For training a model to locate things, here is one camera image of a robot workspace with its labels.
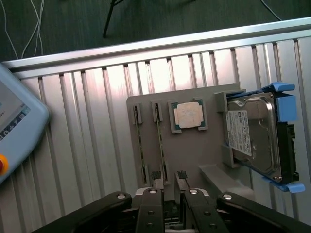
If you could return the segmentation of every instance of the black cable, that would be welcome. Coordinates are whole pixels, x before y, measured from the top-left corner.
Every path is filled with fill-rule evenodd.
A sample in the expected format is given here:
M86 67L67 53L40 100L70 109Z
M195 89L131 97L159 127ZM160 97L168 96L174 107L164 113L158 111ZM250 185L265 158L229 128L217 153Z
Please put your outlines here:
M123 2L124 0L119 0L118 2L115 3L115 6L118 5L119 3Z
M281 18L277 16L276 13L274 13L274 11L263 0L260 1L268 9L268 11L270 11L274 15L275 18L277 18L279 21L282 21Z

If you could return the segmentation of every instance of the hard drive label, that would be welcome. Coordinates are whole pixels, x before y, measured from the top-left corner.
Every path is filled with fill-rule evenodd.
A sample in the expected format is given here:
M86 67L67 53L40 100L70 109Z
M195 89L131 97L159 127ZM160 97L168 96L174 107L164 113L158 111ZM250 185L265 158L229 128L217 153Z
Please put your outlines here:
M228 111L226 114L229 146L252 156L247 111Z

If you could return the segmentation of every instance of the chair leg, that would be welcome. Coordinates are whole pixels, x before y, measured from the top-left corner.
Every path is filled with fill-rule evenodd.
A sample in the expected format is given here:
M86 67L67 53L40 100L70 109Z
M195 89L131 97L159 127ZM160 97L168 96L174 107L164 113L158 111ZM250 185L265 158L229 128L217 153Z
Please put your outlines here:
M103 38L106 38L109 22L110 22L110 19L111 19L111 15L112 15L112 11L113 11L113 8L115 6L115 3L116 3L116 0L112 0L111 3L110 3L110 9L109 9L108 17L107 17L106 24L105 24Z

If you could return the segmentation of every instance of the hard disk drive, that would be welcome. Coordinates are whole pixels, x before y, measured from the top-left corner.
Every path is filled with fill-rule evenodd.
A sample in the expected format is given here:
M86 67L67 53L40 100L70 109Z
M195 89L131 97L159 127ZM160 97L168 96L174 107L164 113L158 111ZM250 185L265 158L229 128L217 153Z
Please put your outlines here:
M278 183L299 180L294 126L280 114L288 107L280 100L288 97L293 96L268 92L227 100L227 143L234 158Z

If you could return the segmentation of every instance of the metal frame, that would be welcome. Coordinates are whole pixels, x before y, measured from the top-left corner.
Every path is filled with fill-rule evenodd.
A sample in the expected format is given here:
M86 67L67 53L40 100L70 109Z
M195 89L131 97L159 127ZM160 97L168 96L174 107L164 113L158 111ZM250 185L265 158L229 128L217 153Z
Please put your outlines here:
M311 17L3 62L20 79L311 35Z

